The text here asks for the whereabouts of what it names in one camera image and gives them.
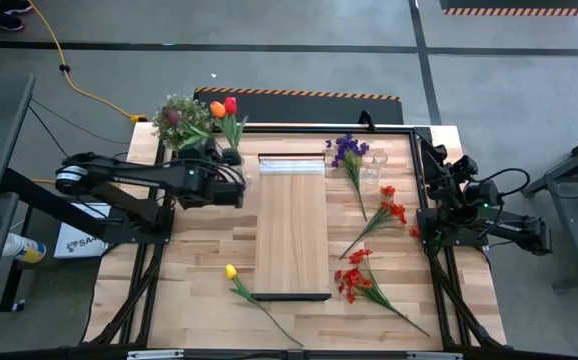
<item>wooden table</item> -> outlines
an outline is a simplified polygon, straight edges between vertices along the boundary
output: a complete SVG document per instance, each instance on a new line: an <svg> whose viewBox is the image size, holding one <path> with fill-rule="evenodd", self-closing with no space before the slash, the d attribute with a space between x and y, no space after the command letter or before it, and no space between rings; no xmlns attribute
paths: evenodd
<svg viewBox="0 0 578 360"><path fill-rule="evenodd" d="M447 147L448 161L462 156L455 126L432 126L431 131L434 144ZM129 161L153 163L158 141L152 132L151 124L136 125ZM286 349L295 346L260 310L229 291L233 284L225 279L224 266L234 264L242 281L253 289L259 204L257 154L321 152L325 150L324 141L334 137L330 134L245 134L239 149L250 176L244 207L176 209L171 243L165 247L162 259L149 348ZM380 183L362 185L369 216L378 205L379 186L393 185L397 190L395 202L405 206L409 223L395 233L378 232L364 241L364 247L374 251L370 257L374 274L394 307L432 336L425 336L376 304L366 301L348 304L337 293L333 273L348 267L338 261L337 256L355 239L364 220L352 187L341 171L329 166L325 182L333 298L324 302L275 302L264 306L290 334L304 343L305 349L441 350L429 263L419 241L408 234L419 207L408 137L370 134L356 137L369 143L372 150L383 149L389 155ZM327 152L328 163L333 155ZM147 195L146 188L123 186L123 189L136 197ZM120 245L102 259L85 340L98 335L124 302L135 252L135 245ZM485 258L470 248L456 248L455 253L466 303L490 334L505 343ZM452 334L458 339L453 307L448 306L448 311ZM140 316L136 316L135 323L139 320Z"/></svg>

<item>gray floor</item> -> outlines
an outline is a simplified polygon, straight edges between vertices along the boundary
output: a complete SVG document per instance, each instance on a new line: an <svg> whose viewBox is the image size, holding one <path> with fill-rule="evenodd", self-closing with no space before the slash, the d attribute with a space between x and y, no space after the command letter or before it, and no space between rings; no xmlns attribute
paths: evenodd
<svg viewBox="0 0 578 360"><path fill-rule="evenodd" d="M436 0L419 3L429 46L578 48L578 18L447 17ZM64 41L415 45L406 0L37 4ZM0 33L0 39L49 39L35 15L25 19L24 33ZM396 94L403 98L407 124L430 123L417 55L66 51L66 57L82 88L130 112L150 114L167 94L221 85ZM578 57L431 56L430 63L442 123L459 127L463 148L483 176L515 166L539 177L578 143ZM0 74L34 73L38 101L103 136L128 141L131 124L72 92L58 64L52 50L0 49ZM92 139L38 111L68 152L126 151L126 145ZM60 161L51 139L28 114L13 167L30 177L51 178ZM510 175L497 184L512 188L519 181ZM506 209L544 216L553 228L555 249L542 258L514 245L491 251L508 342L523 350L578 355L578 291L555 295L551 290L552 282L578 275L578 263L551 201L544 195L531 201L512 196ZM27 310L0 314L0 351L76 344L96 271L95 266L72 266L30 279Z"/></svg>

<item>wooden board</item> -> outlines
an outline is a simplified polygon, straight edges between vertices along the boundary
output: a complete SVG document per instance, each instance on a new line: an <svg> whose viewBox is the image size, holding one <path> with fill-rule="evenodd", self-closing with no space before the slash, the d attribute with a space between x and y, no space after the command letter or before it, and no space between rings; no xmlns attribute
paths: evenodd
<svg viewBox="0 0 578 360"><path fill-rule="evenodd" d="M308 162L323 167L322 157ZM260 175L256 295L330 293L325 177L294 171Z"/></svg>
<svg viewBox="0 0 578 360"><path fill-rule="evenodd" d="M454 162L462 156L456 127L437 126L431 130L434 143L446 145L448 161ZM153 161L157 139L152 131L150 124L137 124L129 152L130 161ZM229 291L233 285L224 278L224 265L234 264L245 285L253 289L260 188L257 154L321 152L324 140L332 137L245 134L240 150L251 179L243 208L208 206L176 210L172 241L165 247L159 276L150 348L285 349L294 346L260 310ZM367 141L372 151L383 149L389 155L380 183L362 184L369 216L377 208L378 187L393 185L397 189L395 201L405 206L407 220L413 225L419 203L408 139L396 135L358 137ZM332 157L333 153L327 153L326 163L330 163ZM325 187L331 286L333 272L347 266L338 261L337 256L357 236L364 220L353 190L341 171L327 166ZM134 195L146 194L142 189L129 191ZM429 332L431 338L375 304L365 301L348 304L337 292L324 302L268 303L265 306L307 349L441 349L429 264L418 241L408 235L408 227L395 233L377 232L359 248L362 246L374 251L371 265L394 307ZM95 337L124 301L135 248L134 245L120 245L102 260L86 339ZM465 302L489 333L504 343L486 260L474 249L457 248L456 262ZM449 306L448 311L452 333L457 339L453 307Z"/></svg>

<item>yellow and black stripe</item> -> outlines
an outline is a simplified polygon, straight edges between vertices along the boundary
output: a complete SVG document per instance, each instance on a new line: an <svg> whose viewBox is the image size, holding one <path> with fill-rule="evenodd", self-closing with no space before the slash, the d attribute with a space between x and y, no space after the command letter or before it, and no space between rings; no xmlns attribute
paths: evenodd
<svg viewBox="0 0 578 360"><path fill-rule="evenodd" d="M448 8L442 12L472 16L578 16L578 8Z"/></svg>
<svg viewBox="0 0 578 360"><path fill-rule="evenodd" d="M211 87L203 86L197 87L194 94L197 95L203 92L210 93L225 93L225 95L236 94L264 94L264 95L285 95L285 96L313 96L313 97L334 97L347 99L375 99L375 100L391 100L400 102L400 96L394 95L377 95L377 94L358 94L358 93L342 93L333 91L300 91L300 90L270 90L270 89L243 89L243 88L227 88L227 87Z"/></svg>

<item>clear glass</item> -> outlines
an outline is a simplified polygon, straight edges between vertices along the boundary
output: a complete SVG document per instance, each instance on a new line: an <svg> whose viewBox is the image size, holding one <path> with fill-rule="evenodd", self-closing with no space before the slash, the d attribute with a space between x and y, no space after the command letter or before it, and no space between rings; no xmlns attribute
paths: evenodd
<svg viewBox="0 0 578 360"><path fill-rule="evenodd" d="M371 163L365 166L365 171L362 174L363 181L367 184L377 184L378 180L380 179L380 172L382 171L382 167L387 163L388 159L389 157L382 150L378 150L375 154L373 154Z"/></svg>

